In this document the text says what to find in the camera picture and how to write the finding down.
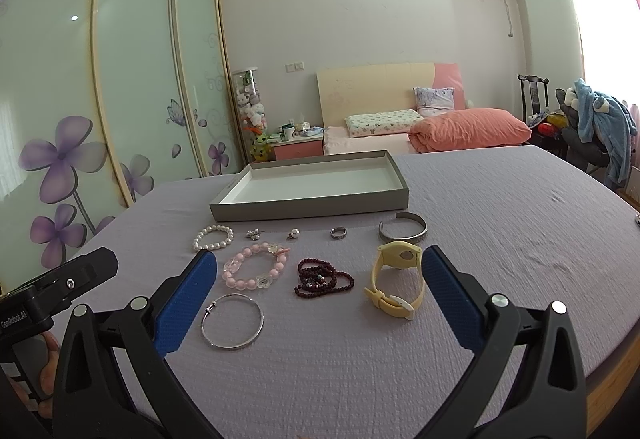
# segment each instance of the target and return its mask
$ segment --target pearl bracelet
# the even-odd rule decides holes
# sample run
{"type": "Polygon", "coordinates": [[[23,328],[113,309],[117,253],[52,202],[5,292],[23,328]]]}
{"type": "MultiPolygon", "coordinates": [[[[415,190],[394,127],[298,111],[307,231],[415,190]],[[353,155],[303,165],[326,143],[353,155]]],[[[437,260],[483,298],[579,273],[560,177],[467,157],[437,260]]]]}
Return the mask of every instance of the pearl bracelet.
{"type": "Polygon", "coordinates": [[[290,251],[290,247],[281,247],[280,244],[270,244],[269,242],[262,242],[261,244],[254,244],[251,247],[245,247],[242,253],[238,253],[231,259],[227,260],[223,267],[222,278],[225,280],[227,287],[235,287],[238,291],[244,291],[244,289],[264,289],[271,285],[280,273],[284,269],[284,265],[287,262],[287,253],[290,251]],[[240,269],[244,259],[248,259],[250,256],[261,253],[262,251],[268,251],[271,253],[276,262],[273,268],[264,275],[258,275],[255,278],[249,280],[236,280],[233,274],[240,269]]]}
{"type": "Polygon", "coordinates": [[[193,250],[197,253],[201,249],[208,249],[209,251],[221,249],[222,247],[226,247],[231,244],[233,239],[234,232],[228,226],[207,226],[206,228],[202,228],[196,235],[196,238],[193,241],[193,250]],[[200,241],[202,238],[211,231],[226,231],[226,239],[224,241],[216,242],[215,244],[201,244],[200,241]]]}

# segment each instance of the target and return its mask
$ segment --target pink beaded bracelet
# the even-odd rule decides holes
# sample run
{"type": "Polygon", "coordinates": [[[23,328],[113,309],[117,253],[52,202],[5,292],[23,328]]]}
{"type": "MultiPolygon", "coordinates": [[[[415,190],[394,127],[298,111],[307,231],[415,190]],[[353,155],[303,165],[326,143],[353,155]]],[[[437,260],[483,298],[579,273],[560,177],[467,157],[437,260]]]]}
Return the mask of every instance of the pink beaded bracelet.
{"type": "Polygon", "coordinates": [[[235,287],[238,291],[244,291],[245,289],[264,289],[271,285],[284,269],[284,265],[287,262],[287,253],[291,250],[290,247],[281,247],[280,244],[262,242],[261,244],[254,244],[251,247],[245,247],[242,253],[236,254],[231,259],[227,260],[223,267],[222,278],[225,279],[227,287],[235,287]],[[258,275],[255,278],[249,280],[236,280],[233,275],[240,269],[244,259],[248,259],[255,253],[261,253],[267,251],[271,253],[276,263],[273,268],[265,275],[258,275]]]}

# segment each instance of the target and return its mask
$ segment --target flower stem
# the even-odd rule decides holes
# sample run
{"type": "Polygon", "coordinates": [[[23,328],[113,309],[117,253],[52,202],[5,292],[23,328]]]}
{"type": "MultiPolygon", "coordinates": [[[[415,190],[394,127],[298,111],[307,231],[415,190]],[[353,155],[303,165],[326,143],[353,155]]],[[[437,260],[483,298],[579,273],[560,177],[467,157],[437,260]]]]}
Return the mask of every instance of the flower stem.
{"type": "Polygon", "coordinates": [[[74,191],[74,200],[78,205],[78,210],[80,210],[80,213],[82,213],[82,217],[84,217],[84,221],[86,222],[86,225],[89,226],[89,229],[95,235],[96,231],[95,231],[94,223],[92,223],[91,219],[89,218],[89,215],[84,209],[84,204],[82,204],[82,200],[80,200],[80,196],[78,195],[78,192],[75,192],[75,191],[74,191]]]}

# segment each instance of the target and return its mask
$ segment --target dark red beaded bracelet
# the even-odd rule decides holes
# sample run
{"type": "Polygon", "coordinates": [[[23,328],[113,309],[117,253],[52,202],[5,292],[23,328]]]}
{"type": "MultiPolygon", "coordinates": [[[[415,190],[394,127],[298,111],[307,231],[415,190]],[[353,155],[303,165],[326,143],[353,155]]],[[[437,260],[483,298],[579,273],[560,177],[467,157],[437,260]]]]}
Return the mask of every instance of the dark red beaded bracelet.
{"type": "Polygon", "coordinates": [[[353,289],[353,276],[342,271],[336,271],[334,266],[324,260],[302,260],[298,264],[298,277],[300,278],[300,284],[293,289],[293,291],[301,298],[317,298],[325,294],[339,293],[353,289]],[[303,268],[302,266],[305,265],[305,263],[315,263],[318,265],[303,268]],[[349,284],[336,287],[338,276],[348,279],[349,284]]]}

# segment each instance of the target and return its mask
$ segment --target cream headboard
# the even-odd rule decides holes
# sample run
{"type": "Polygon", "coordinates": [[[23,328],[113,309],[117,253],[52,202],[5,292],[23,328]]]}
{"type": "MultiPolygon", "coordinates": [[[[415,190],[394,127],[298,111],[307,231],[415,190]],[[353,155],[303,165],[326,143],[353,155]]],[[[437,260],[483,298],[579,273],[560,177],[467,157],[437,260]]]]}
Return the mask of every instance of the cream headboard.
{"type": "Polygon", "coordinates": [[[465,108],[457,64],[393,64],[318,72],[324,127],[345,126],[353,114],[415,109],[414,86],[454,87],[456,109],[465,108]]]}

